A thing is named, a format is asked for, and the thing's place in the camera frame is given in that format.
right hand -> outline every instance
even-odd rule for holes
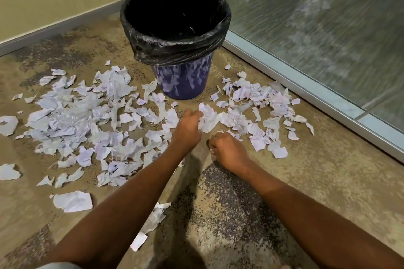
[[[250,163],[243,144],[229,133],[216,133],[209,140],[209,149],[216,155],[216,160],[235,175],[239,175],[240,171]]]

left hand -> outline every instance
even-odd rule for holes
[[[194,149],[202,138],[202,131],[198,130],[199,119],[202,116],[203,113],[199,110],[192,112],[186,109],[184,117],[175,128],[171,143],[185,149],[187,153]]]

trash can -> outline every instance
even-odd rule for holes
[[[225,0],[126,0],[120,20],[134,58],[152,66],[167,96],[186,100],[204,91],[231,11]]]

